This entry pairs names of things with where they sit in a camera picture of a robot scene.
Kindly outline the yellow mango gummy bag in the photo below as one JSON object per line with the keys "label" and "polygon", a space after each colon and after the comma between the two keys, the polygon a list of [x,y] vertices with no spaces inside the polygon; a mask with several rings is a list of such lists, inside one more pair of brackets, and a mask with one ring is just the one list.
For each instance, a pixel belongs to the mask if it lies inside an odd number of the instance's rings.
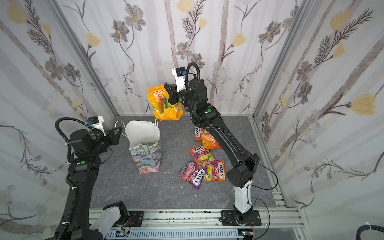
{"label": "yellow mango gummy bag", "polygon": [[169,94],[164,85],[148,89],[147,97],[154,108],[154,115],[158,121],[177,121],[183,115],[180,103],[170,104]]}

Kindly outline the floral white paper bag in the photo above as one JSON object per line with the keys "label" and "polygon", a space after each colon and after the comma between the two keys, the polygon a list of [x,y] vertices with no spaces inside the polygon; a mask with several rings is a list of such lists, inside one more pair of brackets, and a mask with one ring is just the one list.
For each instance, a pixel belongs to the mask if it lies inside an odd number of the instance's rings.
{"label": "floral white paper bag", "polygon": [[122,133],[129,142],[129,150],[140,174],[155,173],[161,164],[161,133],[158,120],[129,121],[118,120],[115,127],[123,127]]}

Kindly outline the orange corn chips bag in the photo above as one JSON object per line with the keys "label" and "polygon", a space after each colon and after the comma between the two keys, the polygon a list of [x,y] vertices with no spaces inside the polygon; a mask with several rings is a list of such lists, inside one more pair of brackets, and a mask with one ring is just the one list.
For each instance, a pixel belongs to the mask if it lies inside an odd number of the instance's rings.
{"label": "orange corn chips bag", "polygon": [[202,134],[202,144],[205,149],[221,149],[221,146],[211,134]]}

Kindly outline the purple Fox's candy bag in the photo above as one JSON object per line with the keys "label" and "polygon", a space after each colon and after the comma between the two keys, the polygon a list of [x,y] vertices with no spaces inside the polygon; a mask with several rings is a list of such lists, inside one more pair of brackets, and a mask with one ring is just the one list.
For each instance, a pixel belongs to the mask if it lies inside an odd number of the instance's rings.
{"label": "purple Fox's candy bag", "polygon": [[206,172],[206,168],[194,162],[188,162],[180,171],[178,176],[199,190]]}

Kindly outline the orange Fox's candy bag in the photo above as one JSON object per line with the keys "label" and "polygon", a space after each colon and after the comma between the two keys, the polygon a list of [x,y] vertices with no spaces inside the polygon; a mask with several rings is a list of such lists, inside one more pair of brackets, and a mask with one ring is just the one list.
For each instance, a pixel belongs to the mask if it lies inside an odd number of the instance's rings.
{"label": "orange Fox's candy bag", "polygon": [[206,161],[204,167],[207,170],[204,176],[204,181],[226,181],[224,161]]}

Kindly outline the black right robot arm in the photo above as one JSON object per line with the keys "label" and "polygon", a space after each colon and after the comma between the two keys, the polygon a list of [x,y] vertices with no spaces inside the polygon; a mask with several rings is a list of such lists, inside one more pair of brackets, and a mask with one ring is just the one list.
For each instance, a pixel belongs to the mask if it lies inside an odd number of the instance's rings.
{"label": "black right robot arm", "polygon": [[254,179],[259,155],[252,154],[236,139],[220,112],[208,102],[207,87],[196,63],[172,69],[172,72],[176,82],[164,84],[169,94],[168,103],[182,104],[190,113],[192,123],[214,137],[233,166],[227,172],[228,180],[234,187],[244,188]]}

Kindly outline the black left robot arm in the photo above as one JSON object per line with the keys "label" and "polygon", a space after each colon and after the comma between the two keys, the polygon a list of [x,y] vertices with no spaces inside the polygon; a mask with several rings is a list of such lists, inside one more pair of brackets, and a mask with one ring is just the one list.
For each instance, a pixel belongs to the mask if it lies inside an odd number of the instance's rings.
{"label": "black left robot arm", "polygon": [[[74,121],[85,126],[67,137],[60,128],[63,121]],[[101,123],[95,117],[87,122],[64,117],[55,122],[55,128],[68,146],[68,173],[65,182],[69,193],[62,218],[52,237],[53,240],[103,240],[114,225],[123,225],[130,220],[123,202],[107,205],[102,215],[89,222],[90,203],[94,184],[101,166],[100,155],[110,146],[119,144],[122,127],[107,131],[97,129]]]}

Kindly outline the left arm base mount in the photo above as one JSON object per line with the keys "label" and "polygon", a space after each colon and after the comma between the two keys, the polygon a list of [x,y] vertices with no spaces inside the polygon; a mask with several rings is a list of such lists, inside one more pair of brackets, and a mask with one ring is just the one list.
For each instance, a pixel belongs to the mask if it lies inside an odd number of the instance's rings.
{"label": "left arm base mount", "polygon": [[120,230],[125,227],[141,227],[143,218],[144,211],[128,211],[120,201],[105,206],[101,215],[91,224],[90,230],[101,233],[105,238],[113,227]]}

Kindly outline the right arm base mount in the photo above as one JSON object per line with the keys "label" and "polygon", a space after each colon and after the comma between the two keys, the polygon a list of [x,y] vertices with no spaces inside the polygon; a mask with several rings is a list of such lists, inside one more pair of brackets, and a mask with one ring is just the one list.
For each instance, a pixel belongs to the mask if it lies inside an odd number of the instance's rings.
{"label": "right arm base mount", "polygon": [[261,226],[260,214],[251,203],[251,184],[248,181],[243,188],[234,187],[235,203],[233,210],[221,211],[219,221],[223,226]]}

